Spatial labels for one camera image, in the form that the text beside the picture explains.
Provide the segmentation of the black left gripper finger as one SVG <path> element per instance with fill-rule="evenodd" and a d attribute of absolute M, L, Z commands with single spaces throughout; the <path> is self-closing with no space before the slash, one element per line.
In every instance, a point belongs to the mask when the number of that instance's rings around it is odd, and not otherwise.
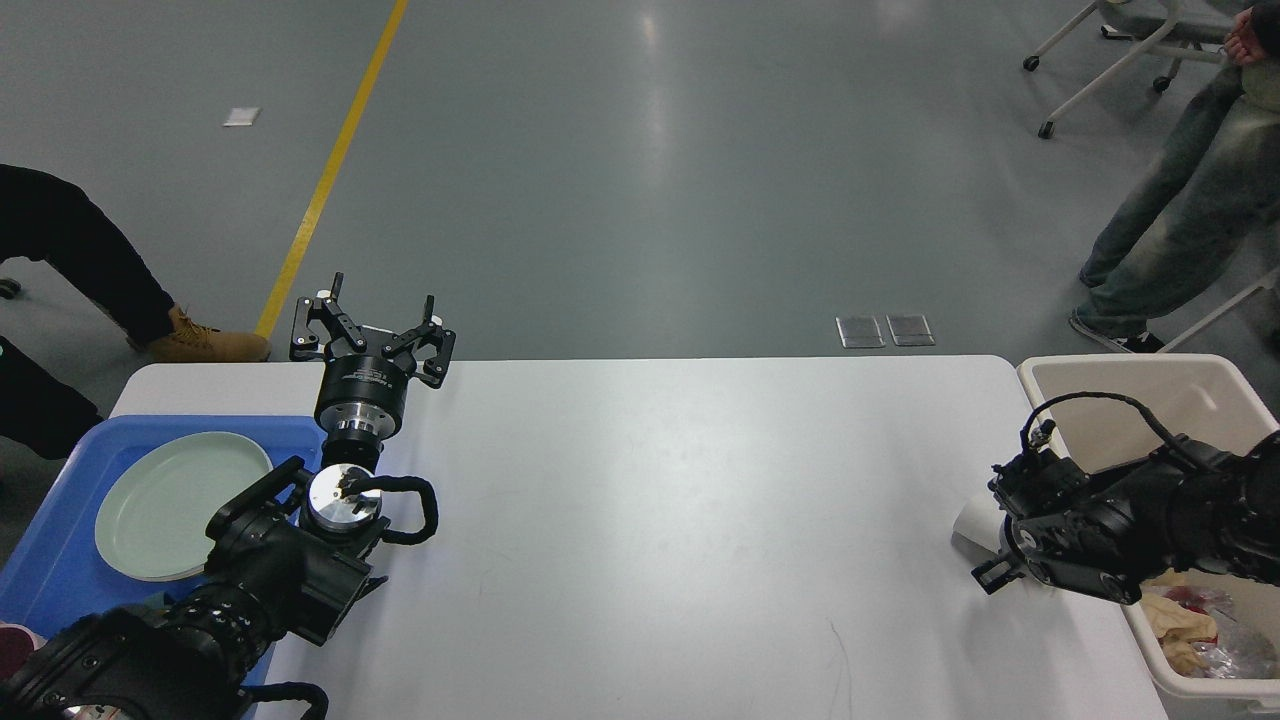
<path fill-rule="evenodd" d="M 366 354 L 369 340 L 338 304 L 346 274 L 337 272 L 329 290 L 300 296 L 294 302 L 289 360 L 348 357 Z"/>
<path fill-rule="evenodd" d="M 456 333 L 435 315 L 435 296 L 429 295 L 422 307 L 422 320 L 413 328 L 384 341 L 380 359 L 389 361 L 410 378 L 431 389 L 443 387 L 449 370 Z"/>

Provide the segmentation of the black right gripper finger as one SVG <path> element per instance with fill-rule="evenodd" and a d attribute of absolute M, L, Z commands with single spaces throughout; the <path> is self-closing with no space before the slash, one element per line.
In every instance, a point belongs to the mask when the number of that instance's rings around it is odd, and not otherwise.
<path fill-rule="evenodd" d="M 1024 577 L 1025 565 L 1018 559 L 991 559 L 972 569 L 972 578 L 987 594 L 995 594 Z"/>

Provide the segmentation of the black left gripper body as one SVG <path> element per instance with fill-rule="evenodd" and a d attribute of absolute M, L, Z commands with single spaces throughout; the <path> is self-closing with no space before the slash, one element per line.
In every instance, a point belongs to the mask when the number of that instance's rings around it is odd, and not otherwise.
<path fill-rule="evenodd" d="M 330 359 L 324 363 L 314 419 L 329 433 L 355 428 L 388 439 L 402 428 L 410 379 L 410 372 L 384 357 Z"/>

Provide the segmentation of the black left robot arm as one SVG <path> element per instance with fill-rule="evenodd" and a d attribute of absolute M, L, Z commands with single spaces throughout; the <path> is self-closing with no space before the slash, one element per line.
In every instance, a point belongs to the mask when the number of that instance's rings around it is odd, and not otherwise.
<path fill-rule="evenodd" d="M 325 438 L 316 470 L 288 457 L 210 518 L 204 583 L 165 607 L 123 605 L 55 634 L 3 683 L 5 719 L 239 719 L 255 705 L 306 703 L 326 716 L 317 685 L 251 685 L 247 676 L 284 635 L 315 646 L 381 587 L 369 555 L 436 533 L 435 491 L 421 477 L 376 471 L 403 425 L 410 382 L 442 387 L 454 332 L 428 296 L 402 332 L 360 325 L 340 309 L 343 274 L 301 297 L 291 359 L 323 361 L 314 420 Z"/>

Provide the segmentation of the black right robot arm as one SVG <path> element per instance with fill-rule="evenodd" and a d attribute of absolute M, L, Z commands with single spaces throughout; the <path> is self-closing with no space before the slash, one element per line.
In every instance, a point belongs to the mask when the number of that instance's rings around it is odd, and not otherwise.
<path fill-rule="evenodd" d="M 1133 397 L 1158 437 L 1144 457 L 1093 474 L 1048 447 L 1055 423 L 1036 406 L 1020 451 L 989 482 L 1004 511 L 995 557 L 972 575 L 987 593 L 1019 578 L 1115 603 L 1167 570 L 1279 582 L 1279 447 L 1243 455 L 1174 434 Z"/>

